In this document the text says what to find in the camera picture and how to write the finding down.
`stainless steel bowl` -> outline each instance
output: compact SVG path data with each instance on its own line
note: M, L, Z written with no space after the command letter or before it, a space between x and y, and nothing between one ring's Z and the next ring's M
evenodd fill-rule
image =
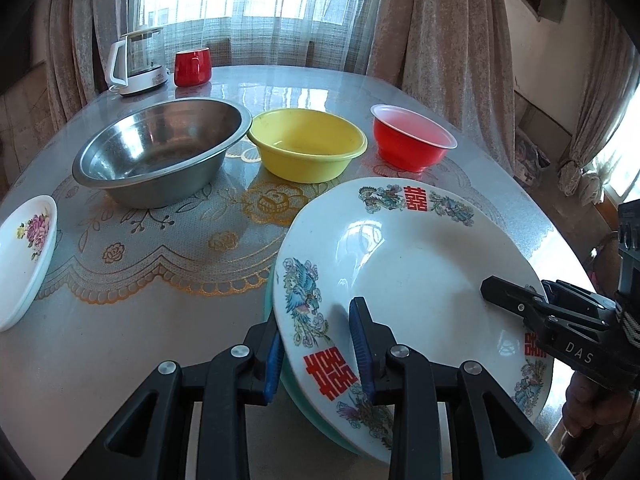
M163 207L210 182L251 114L222 99L158 103L108 126L76 155L78 184L105 189L135 208Z

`cable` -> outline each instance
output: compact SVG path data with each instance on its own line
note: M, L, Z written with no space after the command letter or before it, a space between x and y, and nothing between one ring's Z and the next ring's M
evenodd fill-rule
M629 410L629 414L626 417L625 426L624 426L624 428L622 430L622 433L620 434L620 436L616 440L615 444L613 446L611 446L609 448L609 451L607 453L605 453L603 456L597 457L595 460L593 460L593 462L591 462L590 464L585 466L583 471L588 471L589 469L591 469L595 465L596 462L598 462L599 460L606 460L607 458L609 458L612 455L612 453L614 453L616 451L616 448L618 447L618 445L620 444L620 442L622 441L622 439L626 435L626 430L629 429L629 425L631 424L631 418L633 417L634 411L636 410L636 404L638 403L638 397L639 396L640 396L640 390L636 390L636 392L634 393L634 400L631 403L631 409Z

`screw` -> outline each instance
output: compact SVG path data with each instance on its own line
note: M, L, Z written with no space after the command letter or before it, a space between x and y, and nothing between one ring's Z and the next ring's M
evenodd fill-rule
M409 355L409 349L404 345L392 346L390 352L393 357L407 357Z
M170 375L175 372L176 365L173 361L165 361L158 365L158 371L162 375Z
M246 345L236 345L231 349L231 355L233 357L247 357L249 352L249 347Z
M475 361L467 361L462 368L466 373L471 375L478 375L482 371L482 365Z

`red mug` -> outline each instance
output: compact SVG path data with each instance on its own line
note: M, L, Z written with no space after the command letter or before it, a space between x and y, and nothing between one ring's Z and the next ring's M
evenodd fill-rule
M211 56L208 48L183 50L175 55L176 86L196 86L211 79Z

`white plate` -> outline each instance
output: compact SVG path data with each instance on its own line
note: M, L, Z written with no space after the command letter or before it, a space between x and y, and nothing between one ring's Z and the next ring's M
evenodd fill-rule
M519 317L482 299L492 274L544 294L511 239L452 193L401 178L352 180L324 193L296 216L275 264L274 311L300 389L354 447L389 461L392 414L365 398L349 332L349 303L363 296L399 343L432 362L482 363L533 420L553 359L532 346Z
M56 202L27 200L0 226L0 332L15 325L33 302L56 244Z

